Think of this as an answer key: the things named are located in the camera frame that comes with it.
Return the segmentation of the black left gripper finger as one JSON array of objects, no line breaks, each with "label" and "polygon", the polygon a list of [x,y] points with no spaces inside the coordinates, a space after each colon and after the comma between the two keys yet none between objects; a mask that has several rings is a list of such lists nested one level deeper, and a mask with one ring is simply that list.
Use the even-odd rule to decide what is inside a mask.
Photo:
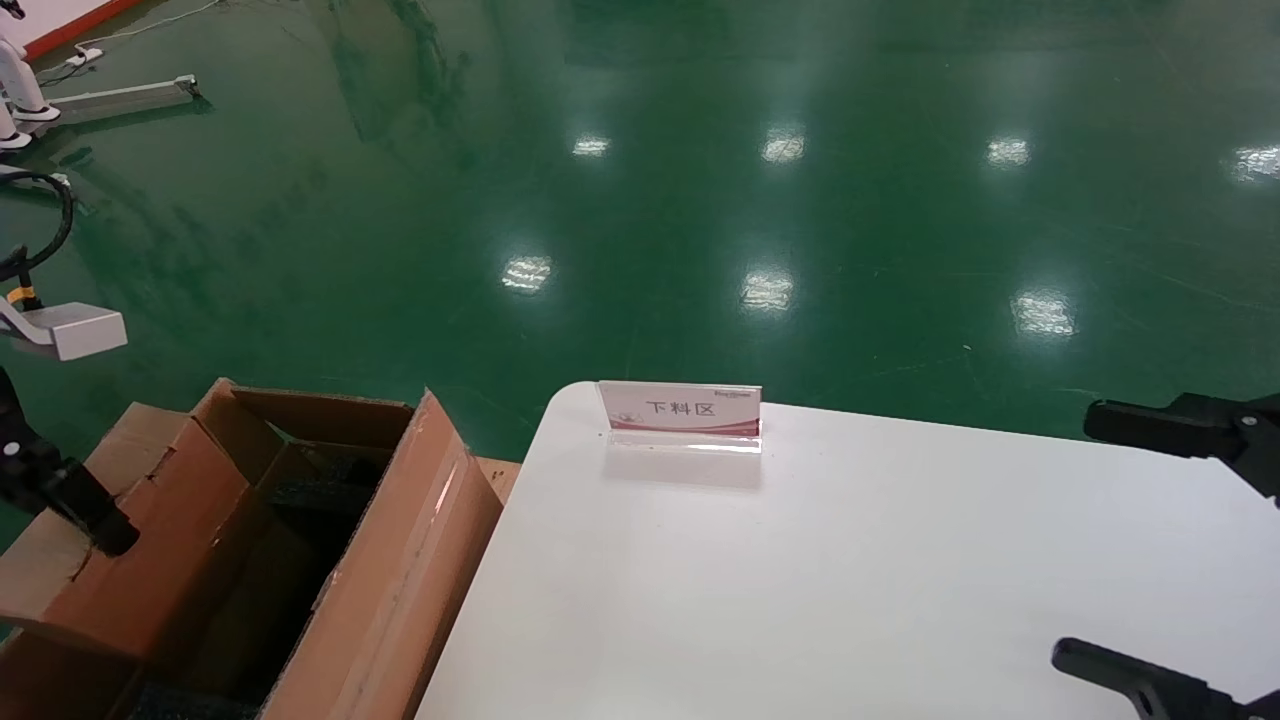
[{"label": "black left gripper finger", "polygon": [[109,557],[127,553],[138,529],[116,506],[111,493],[73,457],[61,460],[45,480],[47,506],[69,521]]}]

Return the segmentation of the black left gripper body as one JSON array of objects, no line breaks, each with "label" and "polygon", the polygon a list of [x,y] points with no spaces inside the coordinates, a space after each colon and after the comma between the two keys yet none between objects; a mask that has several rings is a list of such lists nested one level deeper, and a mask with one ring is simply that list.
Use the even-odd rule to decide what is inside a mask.
[{"label": "black left gripper body", "polygon": [[42,512],[49,483],[63,469],[58,447],[27,421],[17,389],[1,369],[1,497],[23,512]]}]

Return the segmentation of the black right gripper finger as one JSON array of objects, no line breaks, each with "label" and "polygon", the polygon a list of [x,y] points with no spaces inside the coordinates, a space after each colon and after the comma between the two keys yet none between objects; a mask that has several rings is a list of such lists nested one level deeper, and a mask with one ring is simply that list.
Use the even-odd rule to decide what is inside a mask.
[{"label": "black right gripper finger", "polygon": [[1239,401],[1183,393],[1165,407],[1098,400],[1085,410],[1084,434],[1176,457],[1216,459],[1260,496],[1279,500],[1279,395]]},{"label": "black right gripper finger", "polygon": [[1051,665],[1130,701],[1140,719],[1277,719],[1279,692],[1248,703],[1207,682],[1078,638],[1059,639]]}]

